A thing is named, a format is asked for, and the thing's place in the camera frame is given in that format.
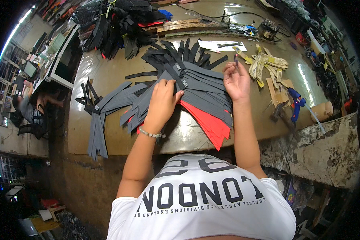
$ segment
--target black chair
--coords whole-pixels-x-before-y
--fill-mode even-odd
[[[45,114],[41,113],[39,111],[39,108],[43,109]],[[37,139],[40,139],[48,132],[48,114],[41,104],[39,104],[39,106],[38,106],[38,111],[41,116],[37,116],[37,117],[33,116],[32,120],[33,120],[33,122],[40,122],[40,120],[43,119],[43,123],[42,124],[30,123],[30,124],[25,124],[25,125],[20,126],[19,132],[17,133],[18,136],[20,134],[31,133]]]

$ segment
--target seated worker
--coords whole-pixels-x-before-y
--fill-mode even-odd
[[[181,154],[147,185],[156,138],[140,133],[112,202],[107,240],[293,239],[295,215],[260,166],[250,76],[240,63],[228,63],[223,73],[233,102],[237,166],[210,155]],[[155,85],[144,132],[159,134],[171,117],[184,94],[174,96],[174,84],[163,79]]]
[[[16,110],[21,112],[23,117],[29,123],[37,123],[40,125],[43,124],[42,118],[41,119],[38,119],[38,118],[33,119],[33,117],[41,117],[40,113],[44,114],[44,110],[42,108],[38,107],[39,104],[41,104],[43,106],[43,108],[45,108],[46,103],[51,103],[60,108],[63,107],[63,103],[64,103],[63,101],[56,100],[56,98],[51,94],[38,92],[36,108],[34,108],[34,106],[29,103],[29,99],[31,98],[32,91],[33,91],[33,84],[28,81],[24,81],[24,84],[29,87],[28,93],[24,96],[24,98],[22,96],[19,96],[18,94],[16,94],[13,97],[12,104],[13,104],[13,107],[16,108]]]

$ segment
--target white paper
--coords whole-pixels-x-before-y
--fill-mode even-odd
[[[47,210],[39,210],[39,214],[41,215],[41,218],[43,219],[43,221],[46,221],[48,219],[52,218],[52,214],[50,213],[50,211]]]
[[[222,47],[219,48],[218,44],[230,44],[230,43],[237,43],[237,41],[199,41],[199,45],[201,48],[206,48],[210,50],[216,50],[216,51],[234,51],[233,46],[228,47]],[[246,52],[247,49],[245,48],[243,42],[240,42],[242,46],[237,46],[241,51]]]

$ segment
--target computer monitor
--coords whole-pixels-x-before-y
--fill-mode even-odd
[[[24,68],[25,74],[27,74],[29,77],[32,78],[36,71],[37,71],[37,68],[34,65],[32,65],[31,62],[27,61],[27,63],[25,64],[25,68]]]

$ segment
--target red fabric piece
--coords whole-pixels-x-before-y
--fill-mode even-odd
[[[183,100],[180,101],[180,104],[196,119],[206,136],[216,147],[217,151],[219,151],[223,144],[224,137],[229,139],[231,129],[221,119],[216,118]]]
[[[49,206],[59,204],[59,201],[56,199],[42,199],[41,204],[45,207],[45,209],[47,209]]]
[[[140,134],[139,127],[141,127],[141,126],[143,126],[143,125],[144,125],[144,121],[143,121],[142,123],[140,123],[139,126],[137,126],[137,131],[136,131],[137,134]]]
[[[164,22],[154,22],[154,23],[138,23],[137,25],[141,26],[141,27],[148,27],[148,26],[153,26],[153,25],[157,25],[157,24],[163,24]]]

